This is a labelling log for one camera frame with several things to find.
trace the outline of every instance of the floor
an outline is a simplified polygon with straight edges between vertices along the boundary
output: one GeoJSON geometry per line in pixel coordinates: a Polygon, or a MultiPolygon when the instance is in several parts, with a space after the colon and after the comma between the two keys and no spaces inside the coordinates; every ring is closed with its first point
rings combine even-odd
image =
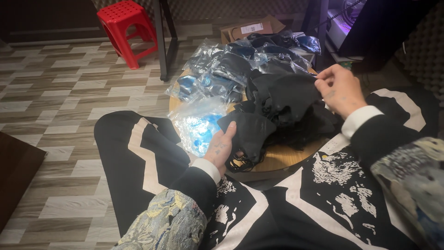
{"type": "MultiPolygon", "coordinates": [[[[109,42],[1,49],[0,130],[49,155],[0,234],[0,250],[110,249],[119,231],[94,124],[118,110],[166,117],[163,92],[186,60],[204,38],[220,41],[218,28],[238,21],[179,23],[181,42],[166,83],[156,52],[130,70],[109,42]]],[[[140,52],[152,43],[132,39],[131,46],[140,52]]],[[[366,93],[410,84],[391,62],[359,77],[366,93]]]]}

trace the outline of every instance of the black sleeve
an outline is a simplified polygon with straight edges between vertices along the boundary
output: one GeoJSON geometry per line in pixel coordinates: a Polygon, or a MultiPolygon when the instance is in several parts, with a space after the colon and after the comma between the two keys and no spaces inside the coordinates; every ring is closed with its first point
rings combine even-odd
{"type": "Polygon", "coordinates": [[[350,142],[363,166],[370,167],[396,148],[420,137],[416,130],[407,128],[386,115],[377,115],[359,127],[350,142]]]}
{"type": "Polygon", "coordinates": [[[192,198],[207,218],[213,213],[217,188],[214,180],[202,169],[189,167],[170,189],[192,198]]]}

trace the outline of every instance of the sleeve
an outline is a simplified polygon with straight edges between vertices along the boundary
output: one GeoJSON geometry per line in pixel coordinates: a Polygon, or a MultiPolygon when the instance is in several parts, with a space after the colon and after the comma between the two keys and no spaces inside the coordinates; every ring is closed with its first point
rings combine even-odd
{"type": "Polygon", "coordinates": [[[169,189],[154,196],[113,250],[197,249],[217,193],[217,178],[209,174],[214,169],[207,162],[201,165],[206,167],[189,167],[169,189]]]}
{"type": "Polygon", "coordinates": [[[444,250],[444,141],[420,138],[417,131],[374,115],[352,133],[351,145],[424,238],[444,250]]]}

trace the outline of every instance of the cardboard box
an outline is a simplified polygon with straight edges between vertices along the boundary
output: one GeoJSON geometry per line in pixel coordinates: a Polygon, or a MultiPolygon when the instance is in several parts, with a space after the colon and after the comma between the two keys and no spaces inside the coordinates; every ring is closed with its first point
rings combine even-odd
{"type": "Polygon", "coordinates": [[[251,33],[260,33],[260,34],[278,33],[284,28],[285,25],[279,22],[278,19],[268,15],[256,22],[234,24],[230,26],[221,27],[220,31],[221,31],[222,43],[229,44],[231,42],[236,41],[236,39],[238,38],[247,37],[251,33]]]}

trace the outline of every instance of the black pants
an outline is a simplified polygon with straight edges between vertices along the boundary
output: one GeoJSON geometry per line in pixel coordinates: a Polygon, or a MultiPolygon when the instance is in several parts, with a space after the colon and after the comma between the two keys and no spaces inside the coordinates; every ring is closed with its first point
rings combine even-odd
{"type": "MultiPolygon", "coordinates": [[[[425,136],[437,134],[438,103],[425,90],[378,90],[367,102],[425,136]]],[[[118,111],[100,118],[94,135],[123,235],[193,157],[164,118],[118,111]]],[[[215,208],[200,249],[418,249],[417,233],[342,134],[267,191],[224,177],[215,208]]]]}

